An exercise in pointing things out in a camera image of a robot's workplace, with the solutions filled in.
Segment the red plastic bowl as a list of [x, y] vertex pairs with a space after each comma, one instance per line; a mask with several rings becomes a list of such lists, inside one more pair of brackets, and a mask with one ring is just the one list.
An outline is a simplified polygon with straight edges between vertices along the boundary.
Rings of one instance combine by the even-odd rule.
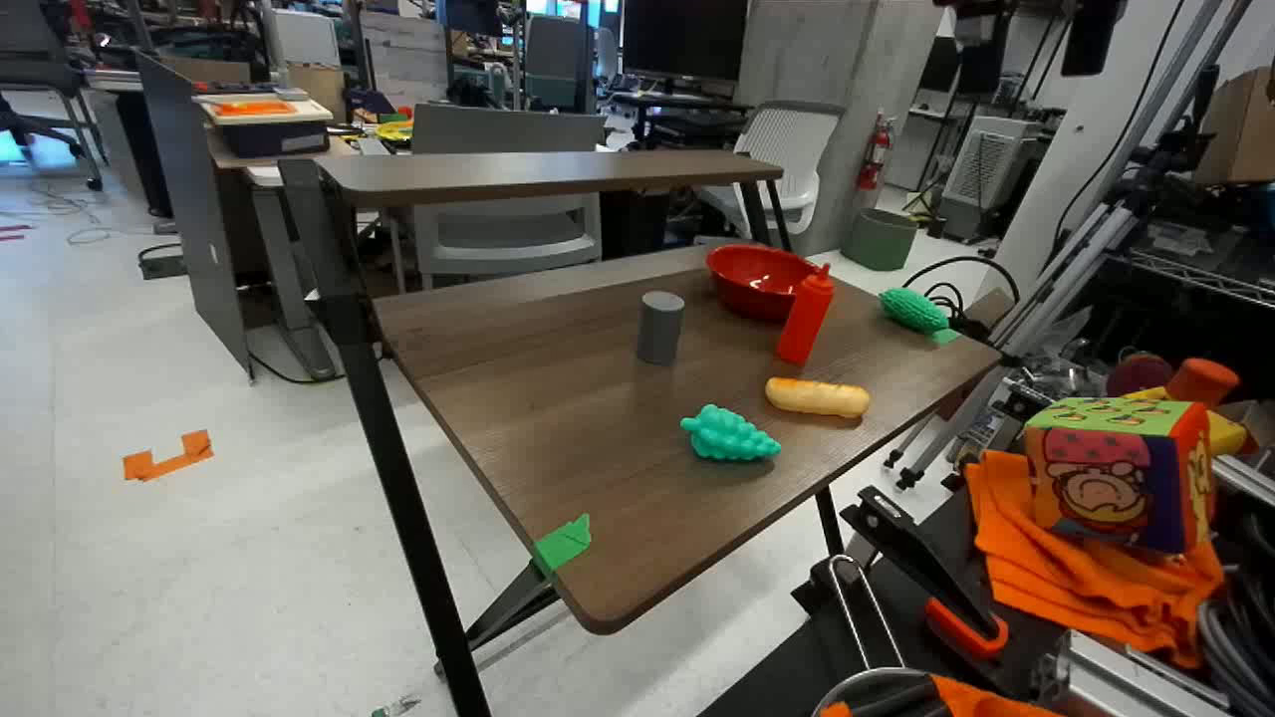
[[705, 251], [705, 270], [735, 315], [782, 321], [815, 262], [782, 246], [722, 244]]

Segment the grey cylinder block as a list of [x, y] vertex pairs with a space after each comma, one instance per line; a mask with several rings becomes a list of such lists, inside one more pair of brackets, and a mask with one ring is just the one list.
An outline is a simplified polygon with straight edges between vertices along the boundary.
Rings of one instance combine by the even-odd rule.
[[687, 300], [673, 291], [646, 291], [639, 317], [639, 359], [650, 367], [669, 367], [679, 359]]

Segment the green toy grape bunch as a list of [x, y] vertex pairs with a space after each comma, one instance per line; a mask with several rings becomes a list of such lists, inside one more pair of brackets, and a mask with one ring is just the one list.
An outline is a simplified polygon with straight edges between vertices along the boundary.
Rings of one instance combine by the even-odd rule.
[[701, 462], [771, 462], [782, 454], [772, 434], [718, 401], [689, 413], [683, 434]]

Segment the yellow toy corn cob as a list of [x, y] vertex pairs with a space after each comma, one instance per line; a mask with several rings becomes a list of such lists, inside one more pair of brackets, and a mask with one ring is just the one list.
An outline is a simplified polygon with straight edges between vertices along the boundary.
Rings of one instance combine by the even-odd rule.
[[847, 418], [847, 422], [856, 422], [873, 401], [865, 388], [815, 383], [815, 377], [771, 377], [764, 400], [790, 413]]

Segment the green tape marker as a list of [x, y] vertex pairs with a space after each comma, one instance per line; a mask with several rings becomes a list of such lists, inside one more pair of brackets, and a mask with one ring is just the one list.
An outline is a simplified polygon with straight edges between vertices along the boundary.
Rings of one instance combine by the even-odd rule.
[[536, 541], [536, 564], [544, 575], [558, 575], [561, 564], [577, 562], [596, 545], [596, 519], [577, 515]]

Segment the green trash bin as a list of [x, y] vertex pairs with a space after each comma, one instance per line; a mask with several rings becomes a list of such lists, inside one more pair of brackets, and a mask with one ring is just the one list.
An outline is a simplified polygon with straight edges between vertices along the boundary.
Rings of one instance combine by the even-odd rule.
[[901, 270], [908, 262], [916, 222], [901, 210], [863, 210], [840, 244], [840, 254], [871, 270]]

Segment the green toy bitter gourd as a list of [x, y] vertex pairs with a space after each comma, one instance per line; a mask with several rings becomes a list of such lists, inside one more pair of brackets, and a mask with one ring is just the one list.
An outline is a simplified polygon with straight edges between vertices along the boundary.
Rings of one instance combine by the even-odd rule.
[[908, 332], [916, 332], [916, 336], [926, 336], [932, 341], [954, 341], [958, 339], [949, 315], [932, 300], [926, 300], [921, 291], [890, 287], [880, 294], [880, 310], [893, 321], [901, 321], [901, 328], [908, 328]]

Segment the black orange clamp tool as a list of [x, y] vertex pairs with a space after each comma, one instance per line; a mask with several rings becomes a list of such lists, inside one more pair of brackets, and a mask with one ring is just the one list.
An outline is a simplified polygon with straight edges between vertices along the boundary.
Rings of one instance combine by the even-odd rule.
[[1009, 651], [1009, 623], [991, 614], [991, 603], [938, 554], [885, 489], [865, 485], [840, 519], [926, 588], [929, 628], [960, 657], [997, 661]]

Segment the red fire extinguisher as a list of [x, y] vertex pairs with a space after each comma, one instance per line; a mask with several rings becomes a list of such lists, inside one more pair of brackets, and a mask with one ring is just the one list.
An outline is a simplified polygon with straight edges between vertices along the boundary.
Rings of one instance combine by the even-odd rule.
[[865, 158], [863, 158], [863, 173], [856, 173], [856, 190], [876, 190], [880, 189], [890, 148], [893, 148], [893, 118], [876, 116], [876, 126], [871, 134], [871, 148], [865, 148]]

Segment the metal tripod legs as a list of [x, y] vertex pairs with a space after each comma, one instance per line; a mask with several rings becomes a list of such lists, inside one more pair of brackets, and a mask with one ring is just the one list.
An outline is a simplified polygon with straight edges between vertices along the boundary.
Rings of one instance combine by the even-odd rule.
[[1041, 336], [1068, 310], [1099, 262], [1139, 226], [1139, 219], [1144, 210], [1132, 201], [1107, 201], [1082, 222], [1063, 251], [1043, 266], [1037, 287], [991, 332], [1002, 364], [969, 391], [969, 400], [926, 442], [921, 454], [913, 454], [916, 434], [890, 454], [901, 489], [916, 485], [929, 465], [989, 409], [1009, 372], [1027, 359]]

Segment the black computer monitor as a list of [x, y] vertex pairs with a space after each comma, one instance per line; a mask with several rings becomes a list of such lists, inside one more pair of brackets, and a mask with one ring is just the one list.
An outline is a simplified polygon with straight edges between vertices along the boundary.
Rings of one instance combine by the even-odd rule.
[[634, 71], [735, 80], [744, 44], [744, 0], [628, 0]]

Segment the dark wooden side table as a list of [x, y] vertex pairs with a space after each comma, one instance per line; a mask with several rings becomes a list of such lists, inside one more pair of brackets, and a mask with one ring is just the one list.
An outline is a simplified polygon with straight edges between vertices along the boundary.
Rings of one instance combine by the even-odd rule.
[[776, 201], [782, 167], [738, 150], [318, 154], [284, 158], [280, 173], [302, 238], [314, 317], [334, 339], [342, 372], [354, 372], [376, 341], [351, 246], [354, 210], [735, 182], [748, 235], [794, 246]]

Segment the orange floor tape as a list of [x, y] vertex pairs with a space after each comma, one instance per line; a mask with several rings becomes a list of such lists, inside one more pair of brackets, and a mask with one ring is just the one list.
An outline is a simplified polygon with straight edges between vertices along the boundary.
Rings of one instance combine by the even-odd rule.
[[155, 450], [123, 454], [119, 475], [127, 482], [155, 482], [208, 460], [214, 460], [213, 434], [188, 430], [176, 454], [155, 454]]

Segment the colourful plush cube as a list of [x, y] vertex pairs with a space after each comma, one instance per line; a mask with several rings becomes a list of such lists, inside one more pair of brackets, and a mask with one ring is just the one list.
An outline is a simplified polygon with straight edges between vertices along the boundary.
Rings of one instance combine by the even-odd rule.
[[1023, 425], [1031, 519], [1068, 537], [1189, 554], [1211, 515], [1207, 409], [1060, 400]]

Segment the orange cloth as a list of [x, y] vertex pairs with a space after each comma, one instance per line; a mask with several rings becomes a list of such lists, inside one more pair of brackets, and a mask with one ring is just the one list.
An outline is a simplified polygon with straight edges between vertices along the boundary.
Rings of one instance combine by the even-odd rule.
[[1023, 454], [989, 450], [964, 465], [978, 551], [991, 599], [1027, 616], [1082, 628], [1180, 669], [1205, 665], [1201, 610], [1224, 588], [1211, 541], [1185, 559], [1139, 559], [1112, 541], [1074, 541], [1027, 515], [1031, 465]]

